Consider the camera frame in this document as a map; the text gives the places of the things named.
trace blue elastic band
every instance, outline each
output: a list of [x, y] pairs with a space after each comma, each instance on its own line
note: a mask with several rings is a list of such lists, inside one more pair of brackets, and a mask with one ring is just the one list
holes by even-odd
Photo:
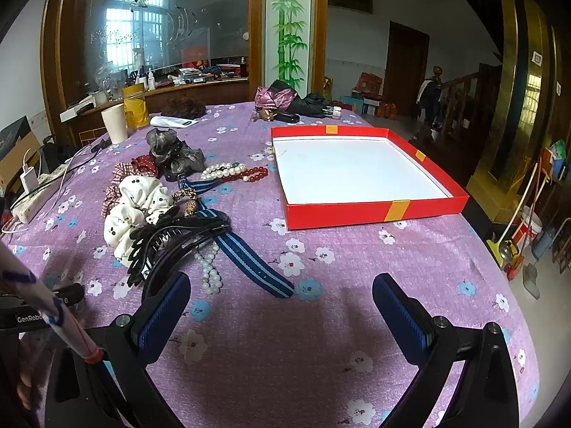
[[[186, 178], [179, 178], [179, 187], [193, 188], [197, 194], [202, 194], [218, 185], [218, 181], [189, 182]], [[216, 217], [216, 211], [208, 209], [199, 200], [200, 210], [195, 212], [199, 217]], [[246, 274], [256, 285], [265, 289], [276, 298], [289, 298], [295, 292], [292, 282], [267, 265], [248, 244], [232, 231], [216, 237], [218, 246]]]

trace glass partition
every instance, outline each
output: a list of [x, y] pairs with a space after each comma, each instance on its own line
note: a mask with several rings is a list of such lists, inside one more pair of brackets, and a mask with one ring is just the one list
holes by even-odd
[[111, 72], [240, 64], [248, 0], [87, 0], [85, 82]]

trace leopard print hair tie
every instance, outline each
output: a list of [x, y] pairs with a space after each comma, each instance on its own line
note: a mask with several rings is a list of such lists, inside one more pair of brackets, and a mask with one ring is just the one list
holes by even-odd
[[185, 206], [185, 215], [193, 215], [198, 209], [198, 196], [193, 188], [183, 188], [174, 192], [171, 196], [173, 201], [180, 201], [184, 197], [188, 198]]

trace floral tablecloth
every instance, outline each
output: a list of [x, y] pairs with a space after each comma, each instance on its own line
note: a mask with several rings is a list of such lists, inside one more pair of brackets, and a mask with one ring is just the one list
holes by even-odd
[[[220, 185], [203, 202], [226, 212], [234, 232], [283, 272], [296, 294], [286, 300], [271, 296], [220, 252], [213, 264], [224, 286], [208, 296], [201, 288], [202, 269], [186, 260], [181, 268], [191, 279], [191, 300], [158, 362], [147, 368], [185, 426], [378, 426], [417, 370], [405, 361], [373, 303], [373, 279], [384, 271], [432, 315], [458, 326], [498, 322], [512, 356], [520, 417], [529, 412], [539, 388], [529, 330], [504, 275], [462, 215], [288, 231], [269, 130], [285, 125], [253, 122], [252, 103], [207, 109], [178, 136], [201, 148], [208, 164], [239, 161], [267, 167], [269, 176]], [[349, 111], [343, 111], [342, 122], [303, 122], [365, 125]], [[49, 287], [85, 285], [80, 315], [86, 326], [106, 325], [140, 305], [141, 288], [127, 286], [126, 268], [103, 240], [100, 212], [113, 165], [147, 154], [147, 131], [91, 160], [89, 152], [78, 156], [76, 162], [86, 163], [65, 184], [55, 208], [38, 214], [28, 231], [4, 238]], [[38, 344], [49, 333], [28, 335]], [[47, 383], [40, 368], [35, 406], [43, 418]], [[455, 364], [426, 426], [442, 417], [460, 371]]]

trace white cloth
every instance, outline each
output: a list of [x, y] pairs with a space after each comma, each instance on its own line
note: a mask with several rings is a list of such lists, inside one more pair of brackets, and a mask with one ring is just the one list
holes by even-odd
[[133, 250], [131, 233], [143, 225], [146, 218], [149, 224], [156, 224], [159, 216], [173, 206], [168, 188], [153, 177], [128, 175], [119, 184], [121, 198], [105, 218], [103, 237], [105, 243], [115, 248], [115, 258], [125, 267], [131, 265], [129, 256]]
[[184, 129], [191, 125], [198, 124], [195, 119], [181, 119], [179, 117], [161, 116], [160, 114], [151, 114], [151, 125], [153, 127], [169, 127], [173, 129]]

